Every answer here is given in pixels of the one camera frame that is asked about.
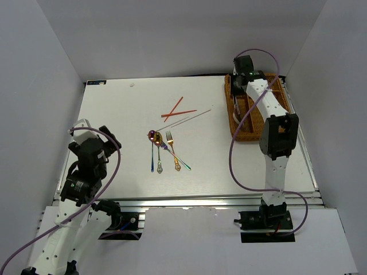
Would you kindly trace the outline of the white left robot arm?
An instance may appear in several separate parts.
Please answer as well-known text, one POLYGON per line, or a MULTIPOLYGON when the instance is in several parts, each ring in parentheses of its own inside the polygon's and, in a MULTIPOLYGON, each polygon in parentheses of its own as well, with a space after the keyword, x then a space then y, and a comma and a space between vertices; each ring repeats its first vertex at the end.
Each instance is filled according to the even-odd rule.
POLYGON ((91 127, 86 119, 77 121, 69 130, 73 137, 69 150, 77 160, 70 166, 60 194, 56 229, 48 234, 46 244, 22 274, 77 274, 85 252, 105 229, 120 225, 121 214, 113 201, 95 203, 106 189, 107 163, 121 144, 105 126, 91 127))

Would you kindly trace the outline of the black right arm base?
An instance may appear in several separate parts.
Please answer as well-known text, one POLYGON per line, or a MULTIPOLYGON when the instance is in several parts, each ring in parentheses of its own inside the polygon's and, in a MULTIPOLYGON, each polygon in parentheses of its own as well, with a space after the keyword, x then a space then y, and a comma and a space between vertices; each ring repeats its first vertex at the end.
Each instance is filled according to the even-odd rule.
POLYGON ((293 223, 287 204, 266 205, 257 211, 241 211, 233 222, 241 230, 242 243, 286 243, 295 242, 293 223))

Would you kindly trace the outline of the silver chopstick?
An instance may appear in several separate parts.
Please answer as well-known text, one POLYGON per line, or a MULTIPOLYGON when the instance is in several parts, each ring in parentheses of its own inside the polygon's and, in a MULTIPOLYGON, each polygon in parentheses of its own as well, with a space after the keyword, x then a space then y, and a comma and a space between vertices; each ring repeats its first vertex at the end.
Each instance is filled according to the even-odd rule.
MULTIPOLYGON (((197 115, 194 115, 193 117, 188 118, 186 121, 184 121, 184 122, 182 122, 182 123, 180 123, 180 124, 183 124, 183 123, 185 123, 185 122, 187 122, 187 121, 190 121, 190 120, 195 119, 195 118, 197 118, 197 117, 199 117, 199 116, 201 116, 201 115, 204 115, 204 114, 206 114, 206 113, 210 112, 211 110, 212 110, 212 109, 209 109, 209 110, 207 110, 207 111, 204 111, 204 112, 201 112, 201 113, 199 113, 199 114, 197 114, 197 115)), ((173 123, 171 123, 171 124, 169 124, 168 126, 165 126, 165 127, 163 127, 163 128, 157 129, 156 131, 158 132, 158 131, 161 131, 161 130, 163 130, 163 129, 170 128, 170 127, 172 126, 172 124, 173 124, 173 123)))
POLYGON ((178 121, 178 122, 176 122, 176 123, 172 124, 172 126, 171 126, 171 127, 174 127, 174 126, 176 126, 176 125, 179 125, 180 123, 182 123, 182 122, 186 121, 188 118, 189 118, 189 117, 185 117, 184 119, 182 119, 182 120, 180 120, 180 121, 178 121))

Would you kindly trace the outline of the purple iridescent spoon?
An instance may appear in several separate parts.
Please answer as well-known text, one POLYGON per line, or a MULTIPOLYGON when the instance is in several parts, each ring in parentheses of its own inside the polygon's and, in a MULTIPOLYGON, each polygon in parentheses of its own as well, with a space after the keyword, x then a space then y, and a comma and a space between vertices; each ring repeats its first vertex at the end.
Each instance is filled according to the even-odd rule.
POLYGON ((148 133, 149 140, 151 141, 151 172, 154 172, 154 136, 155 131, 150 130, 148 133))

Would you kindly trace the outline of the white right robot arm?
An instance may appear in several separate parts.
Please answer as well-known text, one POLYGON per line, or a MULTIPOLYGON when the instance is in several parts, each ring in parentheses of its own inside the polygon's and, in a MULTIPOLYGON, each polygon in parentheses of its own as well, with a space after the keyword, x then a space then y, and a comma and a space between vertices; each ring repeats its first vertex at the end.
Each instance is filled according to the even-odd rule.
POLYGON ((254 101, 264 126, 259 139, 266 163, 265 191, 261 198, 259 221, 273 228, 286 214, 283 194, 286 167, 296 146, 299 118, 278 102, 262 71, 256 71, 249 55, 236 57, 233 84, 254 101))

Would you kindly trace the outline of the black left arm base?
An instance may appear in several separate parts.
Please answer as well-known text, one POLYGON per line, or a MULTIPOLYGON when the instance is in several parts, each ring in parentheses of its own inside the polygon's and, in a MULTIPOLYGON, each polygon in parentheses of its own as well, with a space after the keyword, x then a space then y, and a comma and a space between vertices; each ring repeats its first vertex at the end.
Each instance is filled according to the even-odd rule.
POLYGON ((111 224, 107 227, 107 231, 103 233, 99 239, 101 240, 139 240, 141 233, 136 231, 139 229, 139 213, 138 212, 122 212, 118 202, 111 200, 102 200, 92 204, 94 212, 104 212, 109 217, 111 224))

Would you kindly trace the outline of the gold ornate rainbow spoon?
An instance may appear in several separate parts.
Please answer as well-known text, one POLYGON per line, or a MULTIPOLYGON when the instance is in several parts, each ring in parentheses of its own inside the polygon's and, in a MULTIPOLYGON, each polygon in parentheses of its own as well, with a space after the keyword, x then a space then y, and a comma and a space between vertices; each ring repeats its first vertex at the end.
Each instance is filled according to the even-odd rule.
POLYGON ((158 151, 158 161, 157 161, 157 173, 161 174, 163 172, 161 157, 160 157, 160 147, 162 143, 162 136, 159 132, 154 134, 154 144, 157 146, 158 151))

